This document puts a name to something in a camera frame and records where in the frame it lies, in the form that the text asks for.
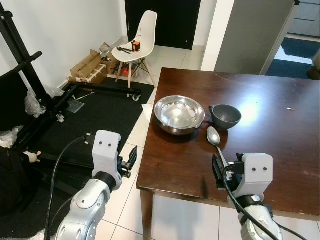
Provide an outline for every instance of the white cabinet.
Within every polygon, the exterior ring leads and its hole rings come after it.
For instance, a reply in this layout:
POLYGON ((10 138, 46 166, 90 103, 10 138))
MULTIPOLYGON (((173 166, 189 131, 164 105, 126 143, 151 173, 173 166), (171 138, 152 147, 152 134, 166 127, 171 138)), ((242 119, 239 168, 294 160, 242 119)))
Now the white cabinet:
POLYGON ((300 1, 288 33, 320 37, 320 0, 300 1))

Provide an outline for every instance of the black cable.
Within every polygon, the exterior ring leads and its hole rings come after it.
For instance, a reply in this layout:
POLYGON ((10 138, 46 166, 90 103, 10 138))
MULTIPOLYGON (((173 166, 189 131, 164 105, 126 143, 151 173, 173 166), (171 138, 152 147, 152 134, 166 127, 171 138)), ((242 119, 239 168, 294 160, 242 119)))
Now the black cable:
POLYGON ((46 216, 45 221, 45 231, 44 231, 44 240, 50 240, 50 231, 49 231, 49 225, 50 225, 50 214, 51 214, 51 207, 52 207, 52 201, 54 198, 55 193, 55 179, 57 175, 57 168, 59 166, 59 163, 63 157, 63 155, 66 153, 66 151, 75 143, 80 142, 82 140, 86 139, 85 136, 78 137, 75 140, 71 141, 60 153, 58 159, 56 160, 56 163, 53 168, 52 177, 51 177, 51 188, 50 188, 50 199, 49 199, 49 206, 48 206, 48 212, 46 216))
POLYGON ((222 180, 223 180, 223 185, 229 195, 229 197, 231 198, 232 202, 234 203, 235 207, 240 210, 240 212, 243 213, 243 215, 245 215, 249 220, 251 220, 251 222, 253 222, 258 228, 260 228, 262 231, 264 231, 270 238, 272 238, 273 240, 279 240, 275 235, 273 235, 272 232, 270 232, 268 229, 266 229, 261 223, 259 223, 253 216, 251 216, 241 205, 240 203, 237 201, 237 199, 235 198, 235 196, 233 195, 233 193, 230 190, 230 187, 227 183, 226 177, 227 177, 227 172, 231 171, 232 168, 230 166, 227 166, 222 173, 222 180))
POLYGON ((296 233, 295 231, 292 231, 291 229, 286 228, 285 226, 280 225, 280 224, 277 223, 276 221, 275 221, 275 223, 279 226, 279 228, 287 231, 288 233, 291 233, 291 234, 297 236, 298 238, 300 238, 300 239, 302 239, 302 240, 307 240, 307 239, 305 239, 303 236, 301 236, 300 234, 296 233))
POLYGON ((53 219, 52 219, 52 222, 51 222, 51 225, 50 225, 50 228, 49 228, 49 233, 51 233, 51 229, 52 229, 52 227, 53 227, 53 225, 54 225, 54 222, 55 222, 58 214, 60 213, 60 211, 61 211, 69 202, 71 202, 71 200, 72 200, 73 198, 74 198, 74 197, 72 196, 72 197, 70 197, 67 201, 65 201, 65 202, 62 204, 62 206, 59 208, 59 210, 56 212, 56 214, 54 215, 54 217, 53 217, 53 219))

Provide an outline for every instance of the caster wheel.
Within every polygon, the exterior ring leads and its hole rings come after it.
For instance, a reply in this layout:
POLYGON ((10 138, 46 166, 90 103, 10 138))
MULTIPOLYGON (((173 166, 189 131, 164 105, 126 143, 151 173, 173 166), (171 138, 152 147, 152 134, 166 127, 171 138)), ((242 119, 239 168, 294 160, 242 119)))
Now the caster wheel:
POLYGON ((137 102, 137 101, 139 101, 140 96, 134 95, 134 96, 132 96, 132 99, 133 99, 133 101, 137 102))

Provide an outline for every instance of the wooden table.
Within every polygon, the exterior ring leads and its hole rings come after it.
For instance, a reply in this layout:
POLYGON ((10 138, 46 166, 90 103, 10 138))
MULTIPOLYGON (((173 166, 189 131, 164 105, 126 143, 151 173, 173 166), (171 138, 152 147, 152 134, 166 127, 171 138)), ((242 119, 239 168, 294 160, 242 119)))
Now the wooden table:
POLYGON ((319 220, 319 81, 163 68, 155 102, 170 95, 196 100, 206 116, 197 133, 178 137, 161 130, 152 114, 136 184, 145 240, 151 239, 154 194, 228 207, 212 171, 218 152, 206 138, 208 107, 217 104, 242 113, 237 126, 219 131, 226 160, 236 161, 236 153, 271 155, 273 182, 264 203, 276 215, 319 220))

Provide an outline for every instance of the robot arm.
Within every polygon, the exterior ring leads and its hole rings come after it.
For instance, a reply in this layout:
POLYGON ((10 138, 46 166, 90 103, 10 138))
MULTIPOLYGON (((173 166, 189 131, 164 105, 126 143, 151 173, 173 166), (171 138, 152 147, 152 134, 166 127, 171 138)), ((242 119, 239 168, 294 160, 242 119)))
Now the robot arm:
POLYGON ((70 211, 60 224, 55 240, 94 240, 97 226, 106 212, 113 190, 120 188, 122 177, 130 177, 137 160, 135 147, 128 162, 118 156, 121 136, 99 130, 94 139, 92 179, 71 200, 70 211))
MULTIPOLYGON (((270 231, 278 240, 282 240, 282 232, 274 222, 273 216, 266 205, 262 204, 265 199, 264 192, 273 180, 273 158, 264 153, 237 154, 238 162, 230 162, 232 178, 227 182, 229 189, 236 201, 244 210, 257 220, 263 227, 270 231)), ((218 188, 223 189, 221 179, 223 174, 217 172, 222 170, 213 158, 213 171, 217 178, 218 188)), ((241 237, 243 240, 271 240, 264 231, 257 227, 248 217, 243 214, 234 202, 228 197, 230 206, 237 209, 239 222, 241 224, 241 237)))

